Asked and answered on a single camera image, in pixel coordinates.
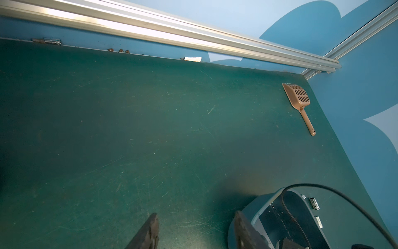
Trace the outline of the short chrome socket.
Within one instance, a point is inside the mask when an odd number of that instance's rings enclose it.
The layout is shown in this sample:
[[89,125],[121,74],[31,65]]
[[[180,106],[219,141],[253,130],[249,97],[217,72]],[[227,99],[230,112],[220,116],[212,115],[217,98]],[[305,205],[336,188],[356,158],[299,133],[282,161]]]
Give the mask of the short chrome socket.
[[320,217],[319,217],[319,216],[315,216],[315,220],[316,220],[316,222],[317,222],[319,228],[322,229],[322,228],[323,228],[323,225],[322,225],[322,222],[321,222]]

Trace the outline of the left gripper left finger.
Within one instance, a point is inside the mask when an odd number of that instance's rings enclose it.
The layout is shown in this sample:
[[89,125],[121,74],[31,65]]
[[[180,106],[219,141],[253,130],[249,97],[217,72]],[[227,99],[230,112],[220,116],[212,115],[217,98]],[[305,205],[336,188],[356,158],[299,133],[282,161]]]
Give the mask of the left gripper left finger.
[[125,249],[156,249],[159,242],[159,219],[152,213]]

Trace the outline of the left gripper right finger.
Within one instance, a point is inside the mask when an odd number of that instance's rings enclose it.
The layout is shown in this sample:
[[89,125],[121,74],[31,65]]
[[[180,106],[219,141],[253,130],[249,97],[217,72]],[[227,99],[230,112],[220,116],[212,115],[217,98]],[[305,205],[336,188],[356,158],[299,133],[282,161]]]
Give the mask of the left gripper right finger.
[[238,249],[270,249],[242,211],[236,211],[234,232]]

